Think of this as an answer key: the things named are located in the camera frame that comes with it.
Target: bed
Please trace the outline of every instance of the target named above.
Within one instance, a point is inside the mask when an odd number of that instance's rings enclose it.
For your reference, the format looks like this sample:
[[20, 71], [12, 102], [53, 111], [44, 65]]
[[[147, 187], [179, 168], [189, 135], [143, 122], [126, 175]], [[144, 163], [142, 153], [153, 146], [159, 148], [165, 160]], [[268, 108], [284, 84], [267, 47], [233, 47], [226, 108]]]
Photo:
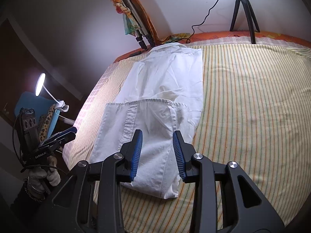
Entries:
[[[311, 43], [271, 32], [196, 34], [188, 46], [203, 51], [204, 108], [193, 138], [212, 161], [237, 161], [276, 209], [285, 225], [311, 191]], [[63, 158], [69, 169], [88, 160], [104, 106], [113, 102], [134, 62], [119, 57], [100, 78], [74, 126], [76, 139]], [[179, 184], [179, 197], [160, 199], [122, 190], [127, 232], [188, 232], [194, 184]], [[96, 185], [94, 200], [97, 200]], [[217, 184], [218, 228], [222, 228]]]

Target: tripod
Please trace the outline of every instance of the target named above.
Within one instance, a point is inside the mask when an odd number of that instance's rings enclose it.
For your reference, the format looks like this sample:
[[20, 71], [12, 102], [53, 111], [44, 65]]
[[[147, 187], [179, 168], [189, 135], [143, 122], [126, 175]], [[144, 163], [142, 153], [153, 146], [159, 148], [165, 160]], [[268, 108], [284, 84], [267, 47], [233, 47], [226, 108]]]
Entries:
[[240, 7], [240, 2], [242, 2], [244, 12], [246, 15], [248, 28], [249, 28], [250, 35], [251, 35], [251, 42], [252, 42], [252, 44], [256, 44], [254, 26], [252, 23], [253, 20], [254, 20], [254, 24], [255, 24], [257, 31], [260, 32], [260, 30], [259, 30], [259, 26], [258, 26], [256, 17], [255, 17], [255, 13], [252, 9], [252, 6], [251, 6], [251, 3], [249, 2], [249, 0], [235, 0], [235, 6], [234, 6], [233, 17], [232, 17], [232, 22], [231, 22], [231, 26], [230, 26], [230, 31], [231, 32], [233, 31], [233, 27], [234, 27], [234, 24], [236, 21], [236, 17], [238, 15], [238, 9]]

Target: black cable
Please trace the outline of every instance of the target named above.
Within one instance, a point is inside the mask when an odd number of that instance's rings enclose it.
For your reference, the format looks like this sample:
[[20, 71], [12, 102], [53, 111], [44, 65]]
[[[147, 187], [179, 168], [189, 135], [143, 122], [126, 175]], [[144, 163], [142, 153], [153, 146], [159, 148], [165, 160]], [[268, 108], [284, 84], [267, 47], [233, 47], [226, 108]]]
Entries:
[[62, 169], [60, 169], [60, 168], [58, 168], [58, 167], [56, 167], [56, 166], [48, 166], [48, 165], [30, 165], [30, 166], [25, 166], [22, 170], [21, 170], [21, 172], [24, 172], [26, 169], [31, 169], [31, 168], [34, 168], [34, 167], [51, 167], [51, 168], [54, 168], [54, 169], [56, 169], [56, 170], [59, 170], [59, 171], [61, 171], [61, 172], [63, 172], [64, 174], [66, 174], [65, 173], [65, 171], [63, 171]]
[[15, 143], [14, 143], [14, 130], [15, 130], [15, 125], [16, 125], [16, 121], [17, 121], [17, 118], [15, 119], [15, 122], [14, 122], [14, 125], [13, 125], [13, 130], [12, 130], [12, 143], [13, 143], [13, 149], [14, 149], [14, 152], [15, 152], [15, 155], [18, 159], [18, 161], [21, 163], [21, 165], [24, 167], [24, 163], [23, 161], [21, 160], [21, 158], [18, 156], [17, 152], [16, 152], [16, 149], [15, 149]]
[[202, 23], [200, 23], [200, 24], [195, 24], [195, 25], [192, 25], [192, 26], [191, 26], [191, 28], [192, 28], [192, 30], [193, 30], [193, 33], [190, 35], [190, 37], [188, 37], [188, 38], [178, 38], [178, 39], [172, 40], [171, 42], [168, 42], [168, 43], [174, 43], [174, 42], [178, 42], [178, 41], [183, 40], [183, 39], [187, 39], [187, 40], [186, 40], [186, 44], [189, 44], [189, 43], [191, 42], [191, 41], [190, 41], [190, 38], [194, 35], [194, 28], [193, 28], [193, 27], [194, 27], [194, 26], [201, 26], [202, 24], [205, 23], [205, 20], [206, 20], [206, 18], [209, 16], [211, 9], [214, 8], [214, 7], [216, 6], [216, 4], [218, 3], [218, 1], [219, 1], [219, 0], [217, 0], [217, 1], [215, 2], [215, 4], [208, 10], [208, 14], [206, 15], [206, 17], [204, 18], [204, 20], [203, 20]]

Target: white glove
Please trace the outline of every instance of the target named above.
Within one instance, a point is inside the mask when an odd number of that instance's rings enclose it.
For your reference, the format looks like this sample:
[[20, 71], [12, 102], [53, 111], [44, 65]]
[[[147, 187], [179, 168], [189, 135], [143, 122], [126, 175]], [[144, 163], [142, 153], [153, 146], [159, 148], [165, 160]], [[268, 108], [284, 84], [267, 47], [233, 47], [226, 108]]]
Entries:
[[[53, 156], [48, 157], [48, 163], [50, 166], [57, 165], [57, 159]], [[37, 198], [42, 199], [43, 193], [45, 191], [43, 185], [41, 184], [41, 179], [46, 178], [51, 186], [57, 186], [60, 183], [60, 175], [57, 172], [57, 169], [51, 168], [46, 172], [41, 167], [35, 167], [30, 169], [28, 172], [28, 182], [27, 189], [30, 191], [32, 195]]]

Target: lamp arm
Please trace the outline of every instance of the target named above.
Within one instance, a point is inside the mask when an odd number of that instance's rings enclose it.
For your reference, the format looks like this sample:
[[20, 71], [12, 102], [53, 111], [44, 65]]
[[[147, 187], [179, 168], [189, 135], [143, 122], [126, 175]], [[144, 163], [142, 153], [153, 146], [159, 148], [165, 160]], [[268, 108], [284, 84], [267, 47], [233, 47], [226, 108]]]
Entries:
[[54, 96], [46, 89], [46, 87], [43, 85], [42, 86], [45, 90], [46, 90], [46, 92], [48, 92], [48, 94], [59, 104], [60, 102], [58, 101], [58, 100], [56, 100], [55, 98], [54, 98]]

